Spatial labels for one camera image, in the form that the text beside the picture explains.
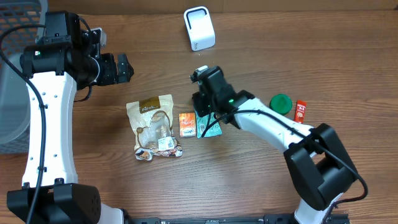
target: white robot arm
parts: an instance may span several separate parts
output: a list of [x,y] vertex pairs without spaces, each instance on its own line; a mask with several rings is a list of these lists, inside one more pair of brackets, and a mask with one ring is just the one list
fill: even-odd
[[[101,203],[96,187],[78,184],[72,108],[77,90],[89,87],[91,94],[93,85],[129,82],[134,70],[126,55],[118,55],[116,65],[112,54],[100,53],[106,41],[101,28],[90,30],[84,19],[65,11],[45,16],[46,36],[25,48],[22,72],[0,51],[2,59],[27,82],[30,98],[29,156],[22,189],[7,193],[7,207],[27,223],[123,224],[125,211]],[[88,30],[80,29],[80,21]],[[0,40],[24,28],[12,28]]]
[[[236,93],[227,84],[220,67],[200,67],[191,75],[197,82],[199,92],[193,94],[193,104],[199,116],[207,116],[209,108],[219,114],[202,133],[218,120],[231,123],[239,129],[249,131],[266,140],[283,153],[290,176],[301,202],[294,213],[299,224],[321,224],[330,216],[335,203],[359,176],[337,134],[327,124],[317,128],[296,123],[264,105],[254,95],[240,91]],[[326,154],[318,164],[312,157]]]

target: gray basket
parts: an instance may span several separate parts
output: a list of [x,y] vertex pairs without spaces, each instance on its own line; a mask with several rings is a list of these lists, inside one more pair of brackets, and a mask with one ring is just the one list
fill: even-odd
[[[15,26],[44,24],[47,0],[0,2],[0,34]],[[2,49],[19,69],[19,56],[44,34],[43,28],[22,29],[9,34]],[[30,105],[24,81],[0,61],[0,154],[29,150]]]

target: small box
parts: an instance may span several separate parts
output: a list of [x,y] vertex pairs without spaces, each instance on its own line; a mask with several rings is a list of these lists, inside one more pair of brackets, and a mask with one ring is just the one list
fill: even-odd
[[197,124],[194,113],[180,114],[180,137],[194,137],[197,135]]

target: teal snack package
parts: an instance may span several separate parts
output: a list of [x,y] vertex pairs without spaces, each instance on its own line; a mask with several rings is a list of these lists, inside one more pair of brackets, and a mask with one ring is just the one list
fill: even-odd
[[[205,131],[207,125],[208,115],[204,117],[199,117],[198,113],[195,110],[195,116],[197,117],[197,137],[198,139],[201,138],[201,134]],[[216,119],[214,118],[214,113],[210,114],[210,124],[214,122]],[[222,131],[220,128],[220,124],[217,122],[213,127],[211,127],[205,134],[205,137],[213,137],[222,135]]]

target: wire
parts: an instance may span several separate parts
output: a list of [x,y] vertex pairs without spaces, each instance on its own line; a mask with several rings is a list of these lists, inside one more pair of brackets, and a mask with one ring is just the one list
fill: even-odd
[[17,27],[13,27],[7,31],[5,31],[4,33],[2,33],[0,35],[0,57],[4,60],[4,62],[6,64],[8,64],[11,69],[13,69],[13,71],[15,73],[17,73],[28,85],[29,87],[32,89],[32,91],[35,93],[36,97],[37,97],[37,101],[39,102],[39,108],[40,108],[40,115],[41,115],[41,119],[42,119],[42,140],[41,140],[41,145],[40,145],[40,161],[39,161],[39,167],[37,168],[39,170],[39,174],[37,175],[37,183],[36,183],[36,189],[35,189],[35,193],[33,196],[33,200],[32,200],[32,204],[30,205],[30,209],[29,209],[29,213],[27,216],[27,220],[26,223],[30,224],[32,221],[32,217],[33,217],[33,213],[35,210],[35,206],[37,204],[37,198],[39,197],[39,191],[40,191],[40,185],[42,184],[42,179],[43,179],[43,172],[44,172],[44,152],[45,152],[45,127],[46,127],[46,123],[45,123],[45,111],[44,109],[46,108],[46,106],[43,103],[43,99],[39,93],[39,91],[36,89],[36,87],[33,85],[33,83],[24,76],[24,74],[18,70],[17,67],[15,67],[9,60],[8,58],[5,56],[4,52],[2,51],[1,48],[1,44],[2,41],[4,40],[4,38],[10,34],[11,32],[14,32],[16,30],[19,29],[25,29],[25,28],[35,28],[35,27],[42,27],[45,28],[45,25],[41,25],[41,24],[31,24],[31,25],[23,25],[23,26],[17,26]]
[[91,33],[91,29],[88,26],[87,22],[79,16],[79,20],[86,26],[87,30],[88,30],[88,52],[86,53],[87,55],[89,55],[92,51],[92,47],[93,47],[93,34]]
[[326,215],[323,217],[322,223],[326,223],[331,215],[331,212],[333,211],[334,208],[337,208],[337,205],[341,204],[341,203],[346,203],[346,202],[357,202],[359,200],[362,200],[364,198],[366,198],[366,196],[368,196],[369,193],[369,189],[368,189],[368,185],[366,184],[365,180],[357,173],[355,172],[350,166],[348,166],[345,162],[343,162],[340,158],[338,158],[337,156],[335,156],[333,153],[331,153],[329,150],[325,149],[324,147],[320,146],[321,150],[323,152],[325,152],[326,154],[328,154],[328,156],[332,157],[335,161],[339,162],[341,165],[343,165],[344,167],[346,167],[354,176],[355,178],[357,178],[360,183],[363,186],[363,194],[359,197],[354,197],[354,198],[347,198],[347,199],[343,199],[343,200],[339,200],[336,202],[333,202],[330,207],[328,212],[326,213]]
[[73,101],[73,102],[76,103],[76,102],[82,102],[82,101],[88,100],[88,99],[91,97],[92,92],[93,92],[93,86],[92,86],[92,85],[89,85],[89,86],[88,86],[88,93],[87,93],[86,97],[84,97],[84,98],[81,99],[81,100],[75,100],[75,101]]
[[[210,124],[211,113],[213,112],[213,110],[212,110],[212,108],[211,108],[211,104],[212,104],[212,101],[211,101],[210,104],[209,104],[209,115],[207,116],[206,128],[207,128],[207,127],[209,126],[209,124]],[[203,132],[203,133],[201,134],[201,138],[204,138],[204,137],[205,137],[205,134],[206,134],[206,132]]]
[[[261,110],[239,110],[239,111],[233,111],[233,112],[230,112],[229,114],[225,114],[225,115],[223,115],[223,116],[220,116],[219,118],[217,118],[215,121],[213,121],[210,125],[208,125],[208,126],[206,127],[206,129],[204,130],[204,132],[203,132],[203,134],[202,134],[202,137],[203,137],[203,136],[206,134],[206,132],[207,132],[212,126],[214,126],[217,122],[219,122],[220,120],[222,120],[222,119],[224,119],[224,118],[227,118],[228,116],[231,116],[231,115],[234,115],[234,114],[238,114],[238,113],[257,113],[257,114],[263,114],[263,115],[265,115],[265,116],[268,116],[268,117],[272,118],[274,121],[278,122],[280,125],[282,125],[283,127],[287,128],[287,129],[288,129],[289,131],[291,131],[292,133],[294,133],[294,134],[300,136],[301,138],[304,138],[304,139],[307,138],[306,135],[304,135],[304,134],[298,132],[296,129],[290,127],[289,125],[287,125],[286,123],[284,123],[283,121],[281,121],[279,118],[275,117],[274,115],[272,115],[272,114],[270,114],[270,113],[267,113],[267,112],[264,112],[264,111],[261,111]],[[368,185],[366,184],[365,180],[364,180],[355,170],[353,170],[349,165],[347,165],[344,161],[342,161],[340,158],[338,158],[337,156],[335,156],[333,153],[331,153],[329,150],[325,149],[323,146],[321,146],[321,145],[318,144],[317,142],[315,142],[315,141],[310,141],[310,143],[315,144],[316,147],[318,147],[319,149],[321,149],[325,154],[327,154],[328,156],[332,157],[336,162],[340,163],[340,164],[343,165],[346,169],[348,169],[348,170],[355,176],[355,178],[357,178],[357,179],[360,181],[360,183],[362,184],[363,189],[364,189],[363,194],[362,194],[361,196],[359,196],[359,197],[348,198],[348,199],[343,199],[343,200],[339,200],[339,201],[333,202],[333,203],[330,205],[330,208],[329,208],[328,212],[326,213],[326,215],[325,215],[325,217],[324,217],[324,219],[323,219],[323,221],[322,221],[322,223],[325,223],[325,222],[329,219],[329,217],[330,217],[330,215],[331,215],[331,212],[333,211],[333,209],[334,209],[335,207],[337,207],[337,205],[339,205],[339,204],[341,204],[341,203],[346,203],[346,202],[357,202],[357,201],[359,201],[359,200],[362,200],[362,199],[366,198],[366,196],[368,196],[369,189],[368,189]]]

